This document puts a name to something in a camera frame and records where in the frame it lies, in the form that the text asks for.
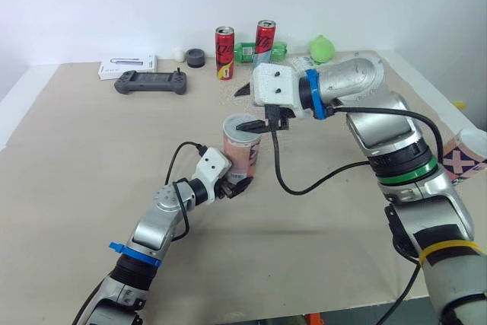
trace yellow tape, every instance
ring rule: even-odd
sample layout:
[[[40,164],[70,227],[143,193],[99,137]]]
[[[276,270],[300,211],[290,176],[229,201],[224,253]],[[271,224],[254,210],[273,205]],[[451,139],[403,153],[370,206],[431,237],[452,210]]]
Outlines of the yellow tape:
[[[476,249],[479,252],[482,252],[480,248],[477,246],[472,241],[467,241],[467,240],[447,240],[447,241],[440,241],[439,243],[430,245],[429,247],[426,247],[421,254],[419,254],[419,262],[423,264],[425,261],[426,257],[434,253],[435,251],[441,250],[441,249],[446,249],[447,247],[471,247],[472,249]]]

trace black cable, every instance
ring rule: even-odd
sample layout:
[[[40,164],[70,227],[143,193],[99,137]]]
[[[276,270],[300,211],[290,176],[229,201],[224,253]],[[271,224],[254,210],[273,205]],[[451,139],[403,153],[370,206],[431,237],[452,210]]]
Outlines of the black cable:
[[[413,263],[413,264],[416,264],[418,265],[419,264],[419,261],[415,258],[413,258],[412,256],[410,256],[406,251],[404,251],[399,245],[398,243],[394,240],[393,238],[393,247],[394,249],[396,249],[396,252],[402,256],[404,259],[408,260],[409,262]]]
[[[164,185],[167,185],[169,183],[170,172],[173,170],[173,165],[174,165],[174,161],[176,160],[176,156],[179,154],[181,148],[183,148],[186,145],[192,145],[195,148],[201,146],[200,144],[197,144],[193,141],[185,141],[177,147],[176,151],[173,154],[173,158],[170,159],[169,169],[167,169],[166,181],[164,182]]]
[[[329,178],[334,177],[338,173],[350,169],[351,167],[361,167],[362,165],[370,165],[368,161],[359,161],[357,163],[347,164],[344,165],[343,167],[339,167],[338,169],[335,169],[334,171],[327,174],[325,177],[321,178],[316,183],[311,184],[308,188],[304,190],[292,190],[286,185],[286,183],[284,183],[284,180],[282,179],[281,163],[279,158],[279,142],[277,139],[276,131],[271,131],[271,135],[272,135],[272,143],[274,145],[274,168],[275,168],[275,175],[277,176],[277,181],[279,182],[283,190],[285,190],[287,193],[292,194],[294,196],[302,196],[306,193],[309,193],[310,191],[318,187],[320,184],[326,182]]]
[[[188,220],[188,214],[186,212],[186,207],[184,207],[184,202],[183,199],[181,198],[181,193],[180,190],[177,188],[177,183],[173,183],[174,187],[174,192],[176,192],[177,200],[180,204],[181,212],[183,213],[183,219],[184,219],[184,232],[181,235],[178,235],[176,237],[173,237],[173,240],[171,241],[178,241],[179,239],[182,239],[189,233],[189,220]]]
[[[416,268],[414,268],[414,272],[412,273],[411,278],[409,279],[409,282],[404,288],[403,293],[396,299],[396,302],[387,310],[387,312],[379,319],[378,322],[376,322],[375,325],[382,325],[383,323],[386,322],[386,320],[390,317],[390,315],[393,314],[393,312],[399,307],[399,305],[403,302],[404,298],[408,295],[409,291],[411,290],[412,285],[414,284],[416,278],[418,277],[419,271],[421,270],[421,266],[416,264]]]
[[[406,116],[417,119],[426,124],[433,132],[434,139],[436,140],[436,152],[438,155],[438,163],[443,164],[443,139],[441,138],[440,130],[436,124],[427,116],[422,114],[411,112],[410,110],[394,110],[391,108],[368,108],[368,107],[338,107],[333,108],[333,112],[345,112],[345,113],[373,113],[373,114],[396,114],[398,116]]]
[[[203,154],[205,154],[206,150],[208,149],[206,146],[201,145],[201,144],[197,144],[196,142],[193,142],[193,141],[185,141],[185,142],[181,143],[177,147],[176,151],[174,152],[172,159],[170,159],[170,164],[169,164],[169,168],[167,169],[166,181],[164,182],[164,185],[167,185],[169,183],[170,172],[173,170],[173,165],[174,165],[174,162],[176,160],[176,157],[179,154],[181,148],[183,148],[186,145],[192,145],[195,148],[197,148],[198,153],[201,156],[203,156]],[[178,241],[179,239],[182,239],[183,237],[188,235],[188,233],[189,233],[189,220],[188,220],[188,214],[187,214],[186,208],[184,207],[183,199],[181,198],[180,190],[177,188],[177,184],[173,183],[173,187],[174,187],[174,192],[176,192],[177,200],[179,201],[181,213],[183,213],[183,218],[184,218],[184,232],[181,235],[173,237],[173,240],[172,240],[172,241]]]

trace blue ring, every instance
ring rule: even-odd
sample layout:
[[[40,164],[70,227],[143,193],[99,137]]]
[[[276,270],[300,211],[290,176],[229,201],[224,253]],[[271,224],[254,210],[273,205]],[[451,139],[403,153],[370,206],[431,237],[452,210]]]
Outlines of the blue ring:
[[[316,70],[308,69],[306,70],[306,77],[307,80],[310,82],[311,100],[313,101],[314,107],[314,118],[326,119],[325,110],[323,108],[323,105],[321,104],[320,83],[318,83],[320,75]]]
[[[114,249],[117,253],[122,253],[128,256],[131,256],[134,259],[140,260],[141,262],[151,264],[152,266],[161,266],[162,262],[159,259],[155,259],[152,256],[140,253],[129,247],[126,247],[123,244],[117,244],[111,242],[109,245],[110,248]]]

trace green bottle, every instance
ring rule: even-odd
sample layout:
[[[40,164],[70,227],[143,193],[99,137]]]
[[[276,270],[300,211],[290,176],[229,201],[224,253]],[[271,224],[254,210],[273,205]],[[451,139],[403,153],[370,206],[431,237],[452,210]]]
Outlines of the green bottle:
[[[276,41],[272,45],[271,61],[279,62],[285,59],[288,53],[286,42]],[[252,62],[255,53],[255,42],[240,42],[235,45],[234,56],[237,62]]]

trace white connector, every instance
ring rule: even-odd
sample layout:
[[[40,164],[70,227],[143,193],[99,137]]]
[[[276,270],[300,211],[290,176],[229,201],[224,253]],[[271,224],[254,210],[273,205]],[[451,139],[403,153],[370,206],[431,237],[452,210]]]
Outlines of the white connector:
[[[199,179],[208,194],[207,204],[215,201],[215,184],[230,169],[231,162],[216,148],[208,148],[196,165],[192,179]]]
[[[299,77],[290,66],[262,63],[253,70],[250,94],[258,106],[276,104],[292,109],[296,117],[310,116],[299,98]]]

